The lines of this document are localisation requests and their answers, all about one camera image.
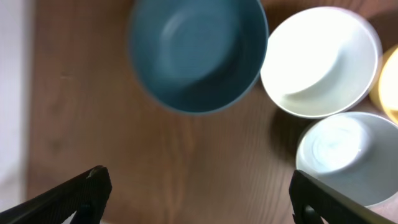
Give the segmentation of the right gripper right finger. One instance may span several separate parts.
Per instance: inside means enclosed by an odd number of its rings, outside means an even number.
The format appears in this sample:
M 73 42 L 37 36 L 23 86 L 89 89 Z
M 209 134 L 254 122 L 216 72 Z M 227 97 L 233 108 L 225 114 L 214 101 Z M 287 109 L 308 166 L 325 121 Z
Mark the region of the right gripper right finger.
M 295 170 L 289 195 L 295 223 L 397 223 L 397 181 L 373 171 Z

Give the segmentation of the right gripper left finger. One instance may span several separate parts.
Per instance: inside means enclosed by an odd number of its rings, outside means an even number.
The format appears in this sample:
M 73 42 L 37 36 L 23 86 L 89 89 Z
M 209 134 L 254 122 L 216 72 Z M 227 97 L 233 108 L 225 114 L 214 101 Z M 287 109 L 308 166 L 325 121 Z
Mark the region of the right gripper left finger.
M 1 212 L 1 224 L 99 224 L 112 191 L 108 169 L 96 166 L 18 206 Z

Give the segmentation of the light grey-blue bowl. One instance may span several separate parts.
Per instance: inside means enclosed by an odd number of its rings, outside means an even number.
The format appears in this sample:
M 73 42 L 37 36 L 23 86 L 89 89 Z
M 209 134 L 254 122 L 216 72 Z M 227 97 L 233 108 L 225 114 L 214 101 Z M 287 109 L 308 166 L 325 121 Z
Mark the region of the light grey-blue bowl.
M 340 113 L 301 136 L 296 168 L 369 207 L 397 193 L 397 125 L 365 112 Z

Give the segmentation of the yellow bowl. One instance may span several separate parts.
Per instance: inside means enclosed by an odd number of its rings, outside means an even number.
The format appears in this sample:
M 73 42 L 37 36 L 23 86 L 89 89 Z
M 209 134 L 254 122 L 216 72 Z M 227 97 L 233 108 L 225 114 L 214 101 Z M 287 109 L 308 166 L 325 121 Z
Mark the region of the yellow bowl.
M 373 105 L 397 124 L 397 45 L 382 56 L 381 72 L 369 92 Z

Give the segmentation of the white bowl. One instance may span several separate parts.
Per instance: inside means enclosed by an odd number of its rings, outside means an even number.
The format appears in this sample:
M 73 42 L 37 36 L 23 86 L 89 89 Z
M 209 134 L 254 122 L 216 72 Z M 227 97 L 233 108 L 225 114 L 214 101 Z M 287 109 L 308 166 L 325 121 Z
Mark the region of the white bowl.
M 340 7 L 313 7 L 269 36 L 261 80 L 280 109 L 324 118 L 351 109 L 369 93 L 381 57 L 380 37 L 365 18 Z

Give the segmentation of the dark blue bowl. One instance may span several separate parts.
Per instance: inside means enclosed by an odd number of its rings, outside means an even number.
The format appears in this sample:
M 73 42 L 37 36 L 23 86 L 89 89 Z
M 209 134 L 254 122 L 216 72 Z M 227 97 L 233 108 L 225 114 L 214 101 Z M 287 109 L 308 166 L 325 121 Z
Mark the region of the dark blue bowl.
M 181 113 L 208 114 L 255 85 L 268 38 L 259 0 L 140 0 L 131 10 L 127 44 L 151 97 Z

